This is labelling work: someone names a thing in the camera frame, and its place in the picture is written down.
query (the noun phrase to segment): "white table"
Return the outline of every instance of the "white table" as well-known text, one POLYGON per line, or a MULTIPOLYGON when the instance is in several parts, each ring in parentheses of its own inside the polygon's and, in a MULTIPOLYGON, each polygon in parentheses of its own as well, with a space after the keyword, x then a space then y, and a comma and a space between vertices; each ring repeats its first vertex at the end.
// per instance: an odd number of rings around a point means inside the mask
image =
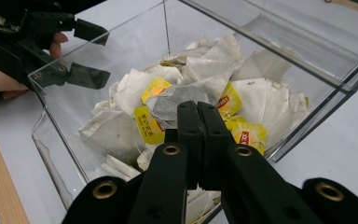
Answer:
MULTIPOLYGON (((126 4, 125 1, 110 3, 126 4)), ((113 22, 120 22, 141 7, 127 7, 128 11, 117 12, 108 12, 102 7, 99 13, 116 13, 113 22)), ((74 48, 82 42, 72 43, 71 48, 74 48)), ((64 45, 63 50, 70 49, 64 45)), ((0 150, 30 222, 60 223, 65 210, 31 138, 41 113, 42 105, 33 92, 12 100, 0 100, 0 150)), ((358 195, 358 92, 273 166, 286 181, 296 186, 300 187, 308 178, 320 176, 335 180, 358 195)), ((224 220, 221 213, 213 223, 224 220)))

